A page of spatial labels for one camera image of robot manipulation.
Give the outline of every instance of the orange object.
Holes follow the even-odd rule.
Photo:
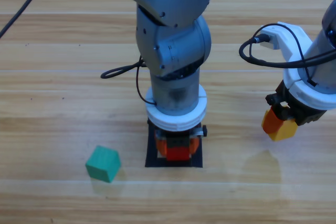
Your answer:
[[[263,122],[262,129],[267,134],[272,134],[272,133],[277,132],[281,128],[281,126],[284,124],[283,120],[277,118],[272,108],[269,111],[266,111],[262,122]]]
[[[195,137],[190,139],[190,146],[189,146],[189,152],[190,154],[195,154],[195,152],[197,151],[199,147],[199,138]]]
[[[189,147],[167,148],[167,161],[186,161],[190,159]]]
[[[285,121],[277,132],[268,135],[274,142],[277,142],[293,137],[297,129],[298,125],[296,124],[295,119],[291,119]]]
[[[155,137],[156,148],[160,152],[160,154],[165,157],[167,155],[167,141],[166,140],[158,140]]]

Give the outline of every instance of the wood grain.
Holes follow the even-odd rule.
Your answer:
[[[0,26],[24,1],[0,0]],[[135,72],[99,78],[138,59],[135,3],[34,0],[0,40],[0,223],[334,224],[336,112],[273,143],[260,124],[281,70],[238,56],[270,22],[300,25],[314,39],[331,1],[211,1],[204,168],[164,169],[144,168],[148,129]],[[283,61],[258,46],[254,54]],[[143,93],[149,85],[142,69]],[[120,153],[112,184],[85,170],[98,144]]]

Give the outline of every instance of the cable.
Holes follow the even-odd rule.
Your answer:
[[[140,93],[139,82],[138,82],[140,65],[142,65],[142,63],[139,64],[138,67],[137,67],[137,69],[136,69],[136,75],[137,75],[137,80],[136,80],[137,85],[136,85],[136,88],[138,90],[138,94],[139,94],[140,98],[142,99],[142,101],[144,101],[144,102],[146,102],[148,104],[156,105],[156,102],[149,102],[149,101],[147,101],[144,97],[142,97],[142,95]]]
[[[283,69],[288,69],[288,68],[309,68],[309,67],[314,67],[314,66],[318,66],[324,63],[327,63],[329,61],[335,60],[336,59],[336,49],[330,50],[328,52],[324,52],[322,54],[316,55],[314,57],[308,58],[308,59],[304,59],[304,60],[297,60],[297,61],[291,61],[291,62],[267,62],[264,60],[260,60],[260,59],[256,59],[255,57],[253,57],[251,51],[252,51],[252,44],[257,44],[257,43],[261,43],[261,42],[269,42],[270,41],[270,37],[266,34],[260,34],[258,36],[256,36],[262,29],[264,29],[265,27],[268,26],[281,26],[286,28],[287,30],[289,30],[291,32],[291,34],[294,36],[294,38],[296,39],[296,42],[298,44],[299,47],[299,51],[302,57],[302,50],[301,50],[301,46],[300,43],[297,39],[297,37],[295,36],[295,34],[293,34],[292,30],[290,30],[288,27],[282,25],[282,24],[268,24],[265,26],[262,26],[260,29],[258,29],[253,37],[251,39],[249,39],[248,41],[246,41],[245,43],[243,43],[239,49],[239,55],[242,59],[244,59],[246,62],[250,63],[250,64],[254,64],[254,65],[258,65],[258,66],[263,66],[263,67],[270,67],[270,68],[283,68]],[[250,56],[246,56],[244,54],[244,49],[250,45]]]
[[[32,2],[32,0],[26,0],[26,2],[23,4],[23,6],[18,10],[18,12],[11,18],[11,20],[5,25],[5,27],[0,31],[0,39],[4,34],[7,32],[7,30],[12,26],[12,24],[19,18],[19,16],[25,11],[25,9],[28,7],[28,5]]]
[[[119,76],[119,75],[121,75],[121,74],[123,74],[127,71],[130,71],[133,68],[136,68],[136,75],[137,75],[137,77],[136,77],[136,84],[137,84],[136,88],[137,88],[137,91],[138,91],[138,94],[139,94],[141,100],[144,101],[145,103],[156,105],[156,102],[149,102],[141,95],[141,92],[140,92],[140,89],[139,89],[139,69],[140,69],[140,67],[142,67],[142,68],[146,67],[146,64],[144,63],[144,61],[142,59],[142,56],[140,56],[139,61],[137,63],[134,63],[133,65],[128,65],[128,66],[115,68],[115,69],[111,69],[109,71],[106,71],[106,72],[101,74],[100,78],[102,78],[102,79],[113,78],[113,77]]]

